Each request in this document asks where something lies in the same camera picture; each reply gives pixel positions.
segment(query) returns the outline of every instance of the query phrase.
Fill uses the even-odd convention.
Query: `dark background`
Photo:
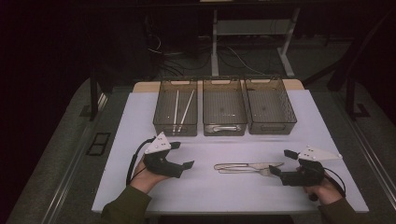
[[[4,223],[70,99],[89,78],[92,68],[102,90],[107,92],[114,86],[150,80],[156,68],[146,50],[143,13],[81,12],[66,1],[0,2],[0,223]],[[211,13],[178,12],[181,14],[162,12],[154,17],[162,21],[156,32],[165,42],[168,40],[167,44],[179,42],[172,43],[178,38],[193,42],[198,35],[210,35]],[[367,19],[371,12],[356,6],[304,7],[295,34],[297,37],[330,34],[351,37],[358,33],[358,21]],[[374,43],[380,47],[370,45],[358,63],[366,68],[356,70],[355,74],[360,74],[358,80],[373,90],[372,95],[379,95],[378,102],[395,122],[394,101],[389,102],[394,100],[395,88],[387,86],[386,81],[387,75],[388,78],[394,75],[390,68],[395,61],[389,56],[395,52],[394,32],[389,32],[396,30],[394,13],[391,18],[393,21],[387,22],[387,27],[375,38]],[[382,76],[375,85],[368,78],[373,73]]]

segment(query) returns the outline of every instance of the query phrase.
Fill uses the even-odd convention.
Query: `human hand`
[[[341,193],[327,178],[323,178],[320,185],[304,187],[304,191],[308,195],[316,194],[319,202],[323,205],[335,203],[343,198]]]
[[[143,156],[140,162],[134,168],[133,179],[130,183],[130,186],[139,189],[144,193],[149,193],[154,186],[156,186],[161,181],[170,178],[165,175],[155,175],[146,169],[145,163],[143,163]]]

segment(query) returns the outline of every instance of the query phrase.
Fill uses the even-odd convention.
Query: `green sleeve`
[[[322,214],[323,223],[329,224],[365,224],[369,220],[353,210],[345,198],[327,205],[318,207]]]
[[[127,186],[116,200],[105,206],[101,220],[95,223],[143,223],[150,201],[151,198],[147,194]]]

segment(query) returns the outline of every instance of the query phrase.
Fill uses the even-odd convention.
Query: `dark floor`
[[[235,55],[237,53],[250,68],[287,78],[276,54],[276,47],[281,44],[282,41],[272,37],[245,39],[242,44],[234,43],[232,40],[219,42],[219,45],[223,46],[219,48],[219,72],[221,75],[255,73],[240,62]],[[159,77],[180,76],[180,74],[210,76],[210,60],[208,60],[210,51],[205,41],[202,45],[197,57],[170,50],[162,63],[163,69],[159,72]],[[293,39],[288,57],[295,78],[305,80],[334,63],[346,52],[348,46],[349,43],[331,43],[325,47],[322,37]],[[367,161],[364,151],[372,149],[389,178],[396,179],[394,164],[396,128],[363,86],[357,88],[356,103],[364,105],[370,117],[351,121],[344,111],[345,89],[330,92],[326,88],[331,75],[305,88],[311,91],[332,139],[343,154],[346,166],[370,209],[370,212],[364,215],[373,222],[395,223],[394,204],[390,202],[390,196],[384,190],[386,186],[381,183],[374,166]],[[84,106],[90,103],[89,81],[81,85],[8,223],[90,223],[100,217],[99,214],[91,211],[91,207],[130,91],[131,88],[115,88],[113,93],[107,96],[106,105],[101,108],[95,121],[89,121],[88,117],[81,116]],[[86,156],[85,151],[96,133],[110,133],[105,154],[101,157]],[[296,224],[320,223],[318,213],[291,217]],[[198,220],[206,218],[211,220],[217,218],[216,223],[237,223],[232,222],[237,218],[227,217],[199,217]],[[239,223],[247,223],[245,218]],[[251,218],[249,223],[262,223],[260,216],[249,218]],[[173,219],[162,217],[159,220],[160,223],[178,223],[180,219],[181,217]]]

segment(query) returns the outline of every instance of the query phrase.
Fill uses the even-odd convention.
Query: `white plastic part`
[[[169,144],[168,139],[166,138],[164,133],[158,134],[158,136],[154,139],[154,141],[148,146],[145,154],[150,154],[159,151],[165,151],[171,149],[171,144]]]
[[[323,149],[307,146],[305,150],[300,152],[298,158],[307,161],[329,161],[341,160],[343,156],[341,154],[334,154]]]

